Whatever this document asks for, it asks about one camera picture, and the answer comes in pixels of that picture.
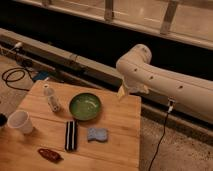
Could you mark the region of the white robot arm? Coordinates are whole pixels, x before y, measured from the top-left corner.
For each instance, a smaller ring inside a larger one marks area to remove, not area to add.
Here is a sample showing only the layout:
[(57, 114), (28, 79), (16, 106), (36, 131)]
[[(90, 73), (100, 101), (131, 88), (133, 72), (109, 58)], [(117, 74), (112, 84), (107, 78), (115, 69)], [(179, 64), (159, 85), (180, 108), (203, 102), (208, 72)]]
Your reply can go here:
[(137, 44), (117, 60), (116, 69), (122, 75), (119, 94), (156, 91), (213, 124), (213, 81), (155, 67), (151, 58), (150, 49)]

